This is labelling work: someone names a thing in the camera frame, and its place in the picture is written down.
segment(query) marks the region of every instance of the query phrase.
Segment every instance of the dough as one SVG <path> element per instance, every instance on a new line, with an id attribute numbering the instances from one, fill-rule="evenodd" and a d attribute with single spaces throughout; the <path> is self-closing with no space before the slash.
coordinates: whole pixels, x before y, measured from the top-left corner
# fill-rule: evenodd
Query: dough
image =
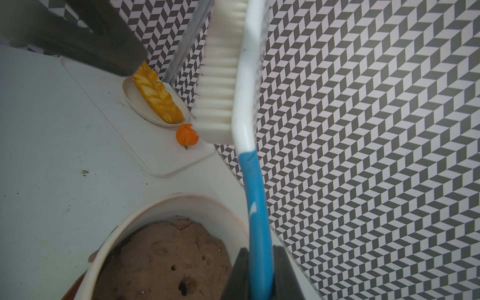
<path id="1" fill-rule="evenodd" d="M 232 266 L 224 243 L 202 224 L 152 224 L 112 251 L 93 300 L 220 299 Z"/>

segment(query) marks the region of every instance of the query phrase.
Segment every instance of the white countertop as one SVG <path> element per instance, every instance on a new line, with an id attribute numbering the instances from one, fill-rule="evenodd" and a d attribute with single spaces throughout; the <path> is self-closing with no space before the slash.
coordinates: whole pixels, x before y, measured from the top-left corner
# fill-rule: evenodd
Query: white countertop
<path id="1" fill-rule="evenodd" d="M 248 225 L 243 189 L 217 154 L 149 175 L 59 59 L 0 46 L 0 97 L 2 299 L 60 299 L 115 226 L 172 193 L 220 200 Z M 320 299 L 294 270 L 305 298 Z"/>

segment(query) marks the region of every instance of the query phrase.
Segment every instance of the brush handle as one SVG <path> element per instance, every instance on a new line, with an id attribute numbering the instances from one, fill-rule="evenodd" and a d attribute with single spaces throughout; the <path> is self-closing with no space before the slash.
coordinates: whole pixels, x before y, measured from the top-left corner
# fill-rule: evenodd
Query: brush handle
<path id="1" fill-rule="evenodd" d="M 272 238 L 257 152 L 240 154 L 239 163 L 247 194 L 250 224 L 250 297 L 252 300 L 269 300 L 273 287 Z"/>

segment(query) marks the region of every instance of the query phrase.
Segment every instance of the white bowl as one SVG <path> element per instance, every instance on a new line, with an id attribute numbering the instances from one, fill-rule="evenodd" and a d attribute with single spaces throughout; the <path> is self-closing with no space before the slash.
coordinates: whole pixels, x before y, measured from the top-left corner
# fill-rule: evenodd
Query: white bowl
<path id="1" fill-rule="evenodd" d="M 92 299 L 103 262 L 110 251 L 125 238 L 147 225 L 183 217 L 201 223 L 211 235 L 221 239 L 227 248 L 232 265 L 240 248 L 248 248 L 248 231 L 228 207 L 206 196 L 177 193 L 151 203 L 113 230 L 88 268 L 75 300 Z"/>
<path id="2" fill-rule="evenodd" d="M 125 95 L 125 98 L 127 99 L 128 104 L 132 107 L 132 109 L 142 116 L 145 120 L 148 120 L 152 123 L 165 126 L 165 127 L 175 127 L 179 126 L 180 124 L 184 124 L 188 121 L 190 118 L 190 112 L 188 110 L 187 105 L 183 100 L 177 95 L 175 90 L 169 85 L 164 82 L 162 82 L 165 85 L 165 89 L 167 92 L 172 95 L 172 100 L 175 103 L 176 106 L 181 110 L 183 114 L 183 121 L 177 124 L 168 124 L 167 122 L 163 121 L 161 117 L 159 117 L 148 105 L 148 103 L 145 101 L 145 99 L 142 97 L 142 94 L 138 91 L 135 83 L 133 82 L 133 79 L 131 77 L 128 77 L 125 79 L 122 83 L 122 89 L 123 89 L 123 94 Z"/>

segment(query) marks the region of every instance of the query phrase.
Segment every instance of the scrub brush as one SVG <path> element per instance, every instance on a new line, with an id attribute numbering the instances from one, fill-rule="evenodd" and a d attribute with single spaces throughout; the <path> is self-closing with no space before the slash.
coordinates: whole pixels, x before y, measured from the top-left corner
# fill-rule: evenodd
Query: scrub brush
<path id="1" fill-rule="evenodd" d="M 193 127 L 210 144 L 234 144 L 250 224 L 250 296 L 269 300 L 273 255 L 256 147 L 258 94 L 268 32 L 266 0 L 216 0 L 197 83 Z"/>

